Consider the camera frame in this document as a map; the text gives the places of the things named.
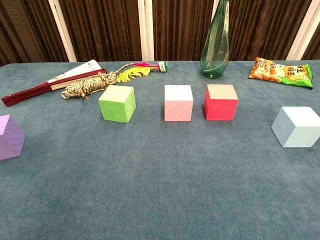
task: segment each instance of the cube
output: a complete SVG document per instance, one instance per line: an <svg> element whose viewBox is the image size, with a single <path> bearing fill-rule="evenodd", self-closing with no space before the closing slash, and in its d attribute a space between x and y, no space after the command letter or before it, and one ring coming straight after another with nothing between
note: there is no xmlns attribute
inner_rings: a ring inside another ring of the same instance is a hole
<svg viewBox="0 0 320 240"><path fill-rule="evenodd" d="M238 105L238 96L233 85L208 84L204 97L207 120L232 121Z"/></svg>
<svg viewBox="0 0 320 240"><path fill-rule="evenodd" d="M320 137L320 117L308 106L283 106L271 126L284 148L309 148Z"/></svg>
<svg viewBox="0 0 320 240"><path fill-rule="evenodd" d="M98 101L104 120L128 123L136 109L132 86L110 85Z"/></svg>
<svg viewBox="0 0 320 240"><path fill-rule="evenodd" d="M190 122L193 105L190 85L164 86L164 121Z"/></svg>
<svg viewBox="0 0 320 240"><path fill-rule="evenodd" d="M25 134L11 115L0 116L0 160L21 155Z"/></svg>

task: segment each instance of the glass vase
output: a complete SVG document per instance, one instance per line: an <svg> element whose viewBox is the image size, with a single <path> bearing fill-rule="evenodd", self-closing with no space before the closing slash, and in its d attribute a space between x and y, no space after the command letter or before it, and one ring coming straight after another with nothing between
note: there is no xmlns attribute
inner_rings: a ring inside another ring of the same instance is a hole
<svg viewBox="0 0 320 240"><path fill-rule="evenodd" d="M229 63L229 0L219 0L201 55L201 73L220 78Z"/></svg>

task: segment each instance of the snack bag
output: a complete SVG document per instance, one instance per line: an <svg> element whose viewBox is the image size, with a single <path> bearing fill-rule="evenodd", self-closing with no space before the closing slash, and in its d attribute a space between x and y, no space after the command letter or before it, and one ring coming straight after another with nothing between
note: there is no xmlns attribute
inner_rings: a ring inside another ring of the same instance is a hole
<svg viewBox="0 0 320 240"><path fill-rule="evenodd" d="M312 72L308 64L285 66L256 57L249 78L313 89Z"/></svg>

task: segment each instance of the brown curtain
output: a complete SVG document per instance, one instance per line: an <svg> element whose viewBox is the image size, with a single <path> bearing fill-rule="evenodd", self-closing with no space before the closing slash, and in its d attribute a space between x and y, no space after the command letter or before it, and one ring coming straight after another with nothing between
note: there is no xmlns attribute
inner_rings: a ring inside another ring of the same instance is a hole
<svg viewBox="0 0 320 240"><path fill-rule="evenodd" d="M285 60L312 0L231 0L230 60Z"/></svg>
<svg viewBox="0 0 320 240"><path fill-rule="evenodd" d="M320 60L320 24L316 28L311 41L308 44L303 56L303 60L318 59Z"/></svg>
<svg viewBox="0 0 320 240"><path fill-rule="evenodd" d="M199 60L214 0L152 0L155 60Z"/></svg>
<svg viewBox="0 0 320 240"><path fill-rule="evenodd" d="M0 0L0 65L67 62L47 0Z"/></svg>
<svg viewBox="0 0 320 240"><path fill-rule="evenodd" d="M139 61L136 0L60 0L78 61Z"/></svg>

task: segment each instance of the purple cube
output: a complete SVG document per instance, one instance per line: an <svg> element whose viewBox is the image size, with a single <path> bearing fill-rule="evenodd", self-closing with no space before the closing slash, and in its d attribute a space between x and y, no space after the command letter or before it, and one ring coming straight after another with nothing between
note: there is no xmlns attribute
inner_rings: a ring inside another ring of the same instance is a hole
<svg viewBox="0 0 320 240"><path fill-rule="evenodd" d="M0 160L20 156L25 134L11 115L0 116Z"/></svg>

